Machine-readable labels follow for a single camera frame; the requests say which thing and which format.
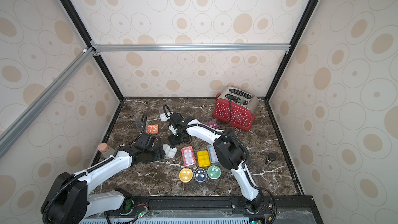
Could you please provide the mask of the purple pillbox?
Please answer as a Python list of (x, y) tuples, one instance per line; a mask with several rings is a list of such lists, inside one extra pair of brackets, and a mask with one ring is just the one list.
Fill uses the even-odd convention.
[(208, 121), (208, 122), (206, 122), (205, 124), (206, 124), (207, 126), (213, 128), (213, 129), (219, 129), (219, 126), (218, 126), (218, 124), (217, 124), (217, 119), (216, 119), (216, 118), (215, 118), (215, 119), (212, 119), (212, 120), (210, 120), (210, 121)]

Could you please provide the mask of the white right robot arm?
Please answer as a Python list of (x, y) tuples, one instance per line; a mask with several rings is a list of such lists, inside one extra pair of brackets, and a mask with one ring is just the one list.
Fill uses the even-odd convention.
[(230, 170), (237, 180), (241, 194), (246, 199), (248, 212), (255, 214), (265, 206), (274, 214), (277, 213), (276, 200), (272, 193), (254, 182), (247, 167), (249, 151), (232, 129), (218, 130), (190, 116), (184, 118), (180, 113), (172, 112), (166, 104), (163, 105), (163, 111), (173, 133), (169, 136), (170, 142), (180, 144), (186, 139), (196, 137), (214, 147), (219, 163)]

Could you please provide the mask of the green round pillbox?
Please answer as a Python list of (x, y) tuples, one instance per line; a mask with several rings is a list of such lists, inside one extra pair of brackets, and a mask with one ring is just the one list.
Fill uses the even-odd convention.
[(221, 169), (218, 166), (212, 165), (208, 168), (207, 175), (210, 179), (217, 180), (221, 176)]

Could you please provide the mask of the yellow round pillbox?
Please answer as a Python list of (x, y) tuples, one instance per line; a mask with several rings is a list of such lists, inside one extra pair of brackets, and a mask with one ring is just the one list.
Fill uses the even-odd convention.
[(192, 180), (193, 178), (193, 172), (190, 168), (183, 168), (181, 169), (181, 171), (179, 172), (179, 179), (183, 182), (183, 183), (188, 183)]

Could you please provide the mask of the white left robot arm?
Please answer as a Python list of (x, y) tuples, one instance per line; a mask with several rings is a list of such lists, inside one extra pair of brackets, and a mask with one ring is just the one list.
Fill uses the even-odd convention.
[(134, 208), (132, 195), (120, 188), (104, 194), (91, 191), (115, 174), (136, 164), (148, 164), (165, 156), (161, 146), (154, 146), (155, 136), (146, 132), (147, 114), (143, 113), (140, 135), (119, 146), (108, 158), (75, 174), (64, 172), (53, 183), (40, 209), (45, 224), (78, 224), (97, 213), (118, 211), (128, 215)]

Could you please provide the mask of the white pillbox with amber lid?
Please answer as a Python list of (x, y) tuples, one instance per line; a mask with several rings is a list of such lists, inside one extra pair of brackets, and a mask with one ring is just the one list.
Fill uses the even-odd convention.
[(209, 157), (209, 152), (207, 150), (202, 150), (197, 152), (198, 166), (200, 168), (210, 167), (211, 161)]

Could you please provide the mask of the red pillbox clear lid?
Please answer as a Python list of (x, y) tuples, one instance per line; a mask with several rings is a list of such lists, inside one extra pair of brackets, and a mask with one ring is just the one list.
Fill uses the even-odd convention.
[(192, 146), (184, 147), (181, 149), (183, 163), (186, 167), (196, 164), (196, 159)]

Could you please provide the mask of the dark blue round pillbox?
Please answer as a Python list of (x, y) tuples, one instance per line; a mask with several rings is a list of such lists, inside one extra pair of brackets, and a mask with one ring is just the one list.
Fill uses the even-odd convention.
[(196, 182), (203, 183), (207, 180), (207, 173), (202, 168), (196, 169), (193, 173), (193, 178)]

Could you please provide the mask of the teal rectangular pillbox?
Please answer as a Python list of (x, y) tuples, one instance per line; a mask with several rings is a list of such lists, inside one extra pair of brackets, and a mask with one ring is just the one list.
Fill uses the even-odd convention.
[(218, 160), (215, 148), (212, 145), (208, 145), (207, 150), (209, 153), (209, 158), (210, 158), (211, 164), (218, 163), (219, 160)]

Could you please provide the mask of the white pillbox clear lid front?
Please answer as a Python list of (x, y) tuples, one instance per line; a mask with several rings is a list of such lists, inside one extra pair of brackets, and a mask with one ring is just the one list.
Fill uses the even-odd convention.
[(163, 144), (162, 147), (166, 158), (173, 159), (176, 156), (177, 148), (171, 148), (169, 144)]

